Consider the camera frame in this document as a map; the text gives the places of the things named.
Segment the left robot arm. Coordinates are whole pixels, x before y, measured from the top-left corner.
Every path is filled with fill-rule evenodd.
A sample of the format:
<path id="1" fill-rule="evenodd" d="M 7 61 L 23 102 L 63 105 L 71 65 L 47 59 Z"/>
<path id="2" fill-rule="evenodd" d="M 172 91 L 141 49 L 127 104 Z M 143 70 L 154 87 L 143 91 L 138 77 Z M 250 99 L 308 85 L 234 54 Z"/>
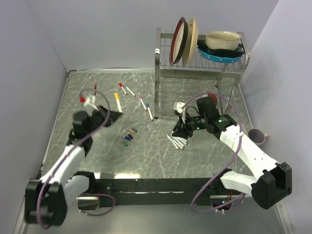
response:
<path id="1" fill-rule="evenodd" d="M 91 135 L 102 127 L 109 127 L 123 114 L 99 105 L 91 114 L 73 114 L 72 129 L 64 151 L 52 168 L 40 179 L 31 179 L 25 188 L 24 220 L 39 224 L 44 229 L 60 226 L 65 221 L 68 207 L 81 194 L 90 196 L 97 190 L 93 172 L 74 169 L 91 150 Z"/>

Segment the yellow marker pen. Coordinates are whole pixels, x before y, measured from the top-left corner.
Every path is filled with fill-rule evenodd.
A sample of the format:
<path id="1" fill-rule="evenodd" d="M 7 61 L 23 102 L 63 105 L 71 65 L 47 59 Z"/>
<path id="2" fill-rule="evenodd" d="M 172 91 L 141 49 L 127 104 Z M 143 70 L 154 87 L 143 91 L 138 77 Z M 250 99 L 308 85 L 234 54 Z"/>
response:
<path id="1" fill-rule="evenodd" d="M 120 113 L 122 113 L 122 107 L 121 107 L 121 103 L 120 103 L 119 94 L 118 94 L 118 93 L 114 93 L 114 95 L 115 95 L 115 99 L 116 99 L 118 111 L 119 111 Z"/>

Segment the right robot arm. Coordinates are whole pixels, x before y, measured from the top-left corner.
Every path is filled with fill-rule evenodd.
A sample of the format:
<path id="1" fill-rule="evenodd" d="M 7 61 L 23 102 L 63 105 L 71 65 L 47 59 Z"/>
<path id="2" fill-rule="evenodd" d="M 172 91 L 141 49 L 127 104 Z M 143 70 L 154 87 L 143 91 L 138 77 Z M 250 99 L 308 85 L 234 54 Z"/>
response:
<path id="1" fill-rule="evenodd" d="M 195 130 L 206 130 L 219 141 L 234 151 L 232 159 L 239 157 L 251 170 L 252 176 L 239 174 L 227 166 L 216 173 L 195 195 L 197 198 L 207 188 L 214 189 L 218 194 L 228 190 L 240 192 L 239 200 L 250 195 L 263 209 L 269 209 L 292 193 L 292 169 L 286 162 L 279 163 L 263 152 L 229 115 L 221 115 L 214 99 L 210 96 L 196 101 L 197 116 L 190 116 L 187 105 L 174 103 L 174 111 L 178 121 L 173 128 L 172 136 L 188 139 Z"/>

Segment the red marker pen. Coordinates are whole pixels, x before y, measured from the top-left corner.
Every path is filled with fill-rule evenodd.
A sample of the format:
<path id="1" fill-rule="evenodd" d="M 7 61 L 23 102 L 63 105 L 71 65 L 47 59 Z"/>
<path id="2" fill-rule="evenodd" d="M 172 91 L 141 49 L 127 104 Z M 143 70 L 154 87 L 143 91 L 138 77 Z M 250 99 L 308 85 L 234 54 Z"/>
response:
<path id="1" fill-rule="evenodd" d="M 118 84 L 119 84 L 120 88 L 122 89 L 122 91 L 124 92 L 124 94 L 127 96 L 128 93 L 126 92 L 126 90 L 125 90 L 124 86 L 122 85 L 122 83 L 119 82 Z"/>

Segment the dark blue marker pen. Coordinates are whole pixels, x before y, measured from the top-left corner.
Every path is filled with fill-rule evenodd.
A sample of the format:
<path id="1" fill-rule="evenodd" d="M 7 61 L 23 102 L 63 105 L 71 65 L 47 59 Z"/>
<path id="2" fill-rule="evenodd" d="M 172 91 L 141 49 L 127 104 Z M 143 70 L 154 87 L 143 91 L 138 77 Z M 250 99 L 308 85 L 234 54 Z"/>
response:
<path id="1" fill-rule="evenodd" d="M 185 147 L 185 145 L 184 145 L 181 141 L 175 139 L 175 142 L 176 142 L 179 146 L 181 146 L 182 148 Z"/>

